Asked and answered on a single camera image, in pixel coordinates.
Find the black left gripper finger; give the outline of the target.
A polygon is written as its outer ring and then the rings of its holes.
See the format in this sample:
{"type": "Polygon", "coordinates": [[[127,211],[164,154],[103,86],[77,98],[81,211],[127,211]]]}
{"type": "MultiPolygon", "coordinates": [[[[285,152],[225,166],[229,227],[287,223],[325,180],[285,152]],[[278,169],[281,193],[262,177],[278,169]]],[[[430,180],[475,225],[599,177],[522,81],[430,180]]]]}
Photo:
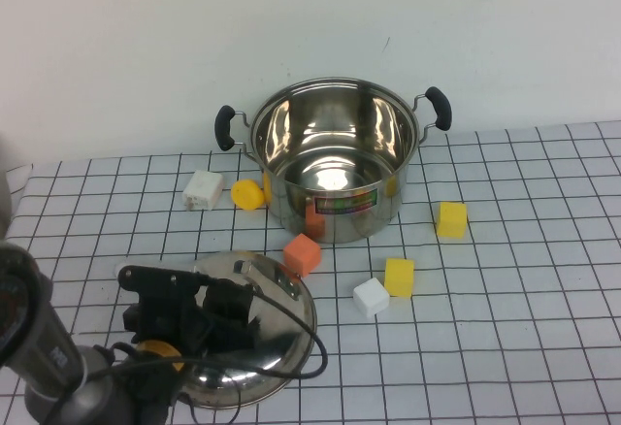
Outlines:
{"type": "Polygon", "coordinates": [[[196,276],[198,285],[205,288],[203,302],[196,310],[204,317],[226,321],[249,321],[253,291],[250,284],[239,285],[227,278],[196,276]]]}
{"type": "Polygon", "coordinates": [[[225,353],[255,348],[260,330],[260,322],[252,319],[247,325],[232,320],[217,320],[207,336],[208,353],[225,353]]]}

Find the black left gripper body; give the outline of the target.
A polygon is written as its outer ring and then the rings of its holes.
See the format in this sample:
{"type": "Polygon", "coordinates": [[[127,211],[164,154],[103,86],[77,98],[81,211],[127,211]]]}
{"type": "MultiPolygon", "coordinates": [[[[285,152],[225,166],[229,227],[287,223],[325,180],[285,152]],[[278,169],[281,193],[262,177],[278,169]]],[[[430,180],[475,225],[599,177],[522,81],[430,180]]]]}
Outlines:
{"type": "Polygon", "coordinates": [[[132,342],[162,341],[173,347],[203,347],[213,319],[196,302],[200,278],[190,272],[124,264],[117,270],[120,287],[138,295],[122,316],[132,342]]]}

